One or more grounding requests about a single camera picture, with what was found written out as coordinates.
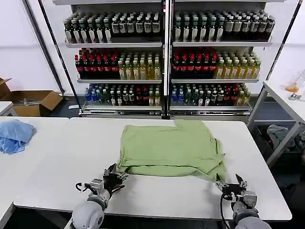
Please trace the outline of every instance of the blue cloth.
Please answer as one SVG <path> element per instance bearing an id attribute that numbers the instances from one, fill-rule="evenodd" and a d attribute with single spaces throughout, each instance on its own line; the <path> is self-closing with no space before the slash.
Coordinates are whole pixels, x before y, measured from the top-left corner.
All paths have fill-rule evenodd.
<path id="1" fill-rule="evenodd" d="M 32 137 L 34 127 L 30 124 L 11 120 L 0 123 L 0 151 L 13 154 L 24 150 Z"/>

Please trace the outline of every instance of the white table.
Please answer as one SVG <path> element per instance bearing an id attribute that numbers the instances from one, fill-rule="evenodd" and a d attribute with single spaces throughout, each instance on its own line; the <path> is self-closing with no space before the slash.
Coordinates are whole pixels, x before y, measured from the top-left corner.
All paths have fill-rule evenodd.
<path id="1" fill-rule="evenodd" d="M 242 122 L 204 121 L 223 143 L 227 182 L 235 173 L 248 181 L 258 195 L 263 220 L 290 220 L 292 215 L 261 153 Z M 65 139 L 37 166 L 26 186 L 14 199 L 19 207 L 73 211 L 88 192 L 75 189 L 78 182 L 100 177 L 117 162 L 125 125 L 174 125 L 174 120 L 72 118 Z M 130 175 L 126 187 L 113 195 L 106 213 L 176 219 L 220 219 L 221 192 L 198 177 L 150 177 Z M 224 201 L 224 217 L 232 219 L 230 203 Z"/>
<path id="2" fill-rule="evenodd" d="M 286 145 L 299 134 L 300 129 L 305 123 L 305 102 L 300 100 L 289 100 L 288 98 L 292 95 L 291 92 L 285 90 L 285 85 L 279 85 L 275 81 L 264 81 L 263 90 L 258 97 L 253 111 L 248 119 L 248 128 L 252 130 L 255 122 L 256 111 L 258 110 L 261 103 L 264 102 L 267 94 L 270 94 L 278 104 L 295 120 L 294 126 L 291 128 L 287 136 L 282 140 L 279 146 L 275 149 L 272 155 L 268 158 L 267 164 L 269 167 L 274 165 L 276 160 L 285 151 Z"/>
<path id="3" fill-rule="evenodd" d="M 0 101 L 0 116 L 17 116 L 16 112 L 13 109 L 12 102 Z"/>
<path id="4" fill-rule="evenodd" d="M 40 161 L 47 154 L 53 153 L 53 145 L 56 147 L 57 139 L 62 137 L 60 132 L 69 120 L 48 117 L 0 117 L 0 122 L 12 119 L 33 125 L 36 133 L 25 145 L 24 151 L 12 155 L 0 153 L 0 228 L 9 219 L 13 200 L 22 192 L 23 183 Z"/>

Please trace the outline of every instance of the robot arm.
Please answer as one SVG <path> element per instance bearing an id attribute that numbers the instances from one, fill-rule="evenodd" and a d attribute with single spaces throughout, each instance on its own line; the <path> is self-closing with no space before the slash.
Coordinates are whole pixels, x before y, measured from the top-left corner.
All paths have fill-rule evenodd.
<path id="1" fill-rule="evenodd" d="M 76 188 L 84 192 L 91 190 L 86 202 L 81 203 L 72 213 L 66 229 L 98 229 L 104 219 L 104 211 L 108 207 L 108 201 L 121 188 L 128 177 L 128 170 L 122 174 L 115 173 L 116 164 L 105 169 L 103 179 L 94 179 L 90 184 L 76 184 Z"/>
<path id="2" fill-rule="evenodd" d="M 226 184 L 221 181 L 218 174 L 216 176 L 215 185 L 222 192 L 220 210 L 226 228 L 230 229 L 223 216 L 223 199 L 232 202 L 233 219 L 237 224 L 235 229 L 271 229 L 267 223 L 259 219 L 258 210 L 255 208 L 257 203 L 255 192 L 247 191 L 247 182 L 237 174 L 236 178 L 239 184 Z"/>

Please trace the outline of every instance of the cardboard box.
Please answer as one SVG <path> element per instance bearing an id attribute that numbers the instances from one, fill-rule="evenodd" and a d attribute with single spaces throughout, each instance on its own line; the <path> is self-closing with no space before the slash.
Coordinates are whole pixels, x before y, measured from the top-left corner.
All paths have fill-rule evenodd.
<path id="1" fill-rule="evenodd" d="M 6 82 L 0 78 L 0 101 L 12 101 L 13 108 L 19 116 L 46 117 L 63 100 L 59 94 L 54 91 L 13 91 L 11 92 Z M 38 105 L 21 105 L 23 99 L 39 100 Z"/>

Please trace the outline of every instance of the green t-shirt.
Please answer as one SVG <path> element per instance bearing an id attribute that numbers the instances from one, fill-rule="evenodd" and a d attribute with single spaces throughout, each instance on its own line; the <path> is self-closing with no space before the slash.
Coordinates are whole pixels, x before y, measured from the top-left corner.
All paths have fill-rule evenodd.
<path id="1" fill-rule="evenodd" d="M 202 121 L 175 120 L 172 126 L 127 125 L 118 169 L 162 177 L 205 176 L 225 180 L 224 154 Z"/>

